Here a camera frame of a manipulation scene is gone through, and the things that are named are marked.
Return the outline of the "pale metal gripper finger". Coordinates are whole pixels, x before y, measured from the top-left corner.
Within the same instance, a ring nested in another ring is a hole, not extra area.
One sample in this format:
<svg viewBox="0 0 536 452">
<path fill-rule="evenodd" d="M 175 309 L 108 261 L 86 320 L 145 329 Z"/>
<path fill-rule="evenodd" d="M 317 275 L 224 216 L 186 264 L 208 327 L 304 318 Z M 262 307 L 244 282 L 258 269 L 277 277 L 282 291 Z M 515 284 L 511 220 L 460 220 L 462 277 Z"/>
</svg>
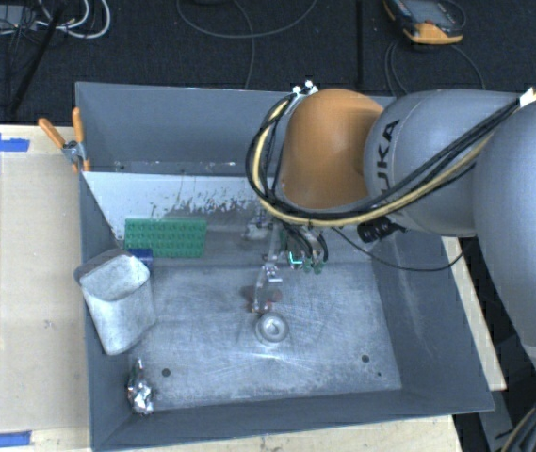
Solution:
<svg viewBox="0 0 536 452">
<path fill-rule="evenodd" d="M 282 283 L 279 268 L 275 264 L 262 265 L 252 289 L 251 311 L 257 314 L 270 312 L 273 304 L 282 298 Z"/>
<path fill-rule="evenodd" d="M 246 224 L 241 238 L 246 241 L 265 239 L 269 232 L 269 218 L 263 212 L 253 216 Z"/>
</svg>

